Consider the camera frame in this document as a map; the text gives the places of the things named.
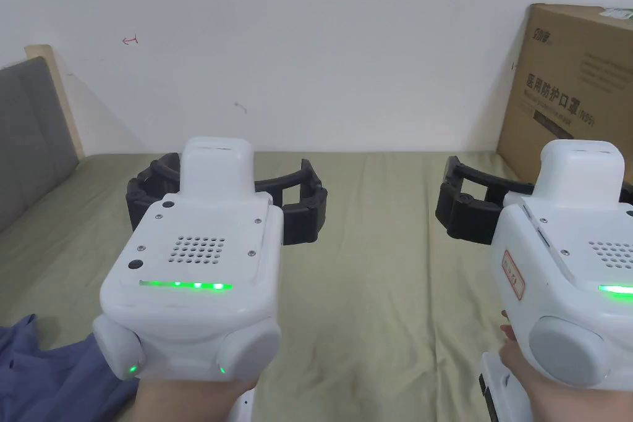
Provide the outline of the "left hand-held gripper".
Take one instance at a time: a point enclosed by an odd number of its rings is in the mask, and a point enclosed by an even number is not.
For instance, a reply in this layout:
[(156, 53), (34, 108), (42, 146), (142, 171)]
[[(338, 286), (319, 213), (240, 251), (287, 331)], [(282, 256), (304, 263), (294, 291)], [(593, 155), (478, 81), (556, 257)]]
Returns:
[[(317, 240), (328, 191), (308, 159), (254, 182), (253, 154), (240, 138), (195, 137), (129, 180), (134, 232), (93, 322), (118, 379), (247, 381), (278, 353), (281, 247)], [(293, 187), (299, 201), (283, 203)]]

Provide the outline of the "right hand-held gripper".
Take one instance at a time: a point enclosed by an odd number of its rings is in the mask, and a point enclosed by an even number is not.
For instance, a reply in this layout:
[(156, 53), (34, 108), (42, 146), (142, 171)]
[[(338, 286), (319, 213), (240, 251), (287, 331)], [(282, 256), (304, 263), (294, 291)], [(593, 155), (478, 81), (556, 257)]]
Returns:
[[(554, 140), (535, 184), (446, 161), (435, 216), (454, 239), (491, 244), (491, 270), (524, 358), (570, 389), (632, 394), (632, 206), (624, 158), (605, 141)], [(486, 188), (478, 200), (464, 181)], [(498, 353), (481, 380), (499, 421), (535, 421)]]

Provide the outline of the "person's left hand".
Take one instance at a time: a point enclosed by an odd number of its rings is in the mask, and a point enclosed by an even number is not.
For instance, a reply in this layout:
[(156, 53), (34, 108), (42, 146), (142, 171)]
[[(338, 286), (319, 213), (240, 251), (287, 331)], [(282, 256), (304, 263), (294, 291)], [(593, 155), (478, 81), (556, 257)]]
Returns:
[(257, 382), (141, 379), (132, 421), (227, 421), (237, 400)]

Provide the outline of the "person's right hand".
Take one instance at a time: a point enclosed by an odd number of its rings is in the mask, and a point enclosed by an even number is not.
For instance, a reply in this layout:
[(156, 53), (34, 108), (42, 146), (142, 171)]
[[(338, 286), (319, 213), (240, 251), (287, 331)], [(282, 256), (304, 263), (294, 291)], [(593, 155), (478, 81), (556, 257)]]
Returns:
[(535, 370), (524, 358), (509, 324), (500, 325), (505, 341), (501, 362), (517, 378), (530, 401), (535, 421), (624, 421), (632, 415), (628, 392), (574, 390)]

